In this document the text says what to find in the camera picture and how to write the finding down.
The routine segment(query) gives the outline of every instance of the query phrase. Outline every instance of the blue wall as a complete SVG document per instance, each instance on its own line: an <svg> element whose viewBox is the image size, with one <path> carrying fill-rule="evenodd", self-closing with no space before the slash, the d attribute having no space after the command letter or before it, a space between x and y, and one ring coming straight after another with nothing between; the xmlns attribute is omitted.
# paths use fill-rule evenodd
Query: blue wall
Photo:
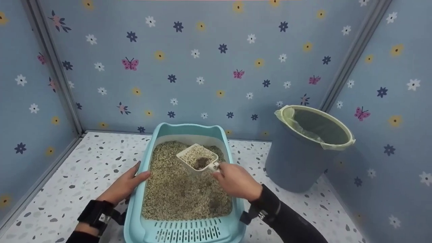
<svg viewBox="0 0 432 243"><path fill-rule="evenodd" d="M41 3L85 129L268 140L278 105L320 105L374 1Z"/></svg>
<svg viewBox="0 0 432 243"><path fill-rule="evenodd" d="M393 0L331 110L357 141L328 177L372 242L431 242L431 9Z"/></svg>
<svg viewBox="0 0 432 243"><path fill-rule="evenodd" d="M2 221L75 135L21 2L0 1L0 17Z"/></svg>

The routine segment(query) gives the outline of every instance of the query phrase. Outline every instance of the black sleeve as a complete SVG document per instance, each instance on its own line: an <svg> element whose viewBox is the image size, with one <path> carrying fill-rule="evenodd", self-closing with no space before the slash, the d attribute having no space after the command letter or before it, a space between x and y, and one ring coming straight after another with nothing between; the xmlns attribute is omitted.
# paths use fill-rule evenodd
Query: black sleeve
<svg viewBox="0 0 432 243"><path fill-rule="evenodd" d="M260 198L250 203L259 211L268 213L263 221L274 229L284 243L327 243L312 224L281 202L265 185Z"/></svg>
<svg viewBox="0 0 432 243"><path fill-rule="evenodd" d="M67 239L66 243L98 243L99 237L84 233L80 231L74 231Z"/></svg>

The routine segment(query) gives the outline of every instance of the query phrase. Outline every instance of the trash bin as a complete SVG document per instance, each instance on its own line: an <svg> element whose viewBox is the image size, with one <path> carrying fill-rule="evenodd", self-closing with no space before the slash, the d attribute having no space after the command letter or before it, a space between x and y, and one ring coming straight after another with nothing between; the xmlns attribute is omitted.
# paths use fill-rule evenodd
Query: trash bin
<svg viewBox="0 0 432 243"><path fill-rule="evenodd" d="M342 150L354 144L351 131L335 117L306 106L275 111L279 130L266 160L269 178L290 192L305 192Z"/></svg>

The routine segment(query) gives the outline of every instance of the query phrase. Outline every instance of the light blue litter box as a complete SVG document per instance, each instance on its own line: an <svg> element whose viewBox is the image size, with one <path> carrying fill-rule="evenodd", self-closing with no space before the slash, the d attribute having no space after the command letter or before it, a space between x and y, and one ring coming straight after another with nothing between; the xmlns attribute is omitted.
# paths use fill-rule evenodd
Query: light blue litter box
<svg viewBox="0 0 432 243"><path fill-rule="evenodd" d="M226 162L232 163L222 127L161 123L147 145L139 173L148 170L156 145L166 141L217 146L222 150ZM243 240L246 225L239 220L244 210L243 199L232 198L232 211L228 216L190 221L156 221L141 216L145 190L146 182L143 182L130 198L124 224L127 243L239 243Z"/></svg>

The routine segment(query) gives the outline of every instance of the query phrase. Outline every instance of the white litter scoop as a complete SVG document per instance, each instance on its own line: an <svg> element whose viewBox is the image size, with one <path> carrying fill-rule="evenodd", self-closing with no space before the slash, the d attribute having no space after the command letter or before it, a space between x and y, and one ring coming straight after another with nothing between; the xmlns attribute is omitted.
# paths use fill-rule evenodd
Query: white litter scoop
<svg viewBox="0 0 432 243"><path fill-rule="evenodd" d="M219 156L199 144L194 144L178 153L177 159L195 176L206 170L219 172Z"/></svg>

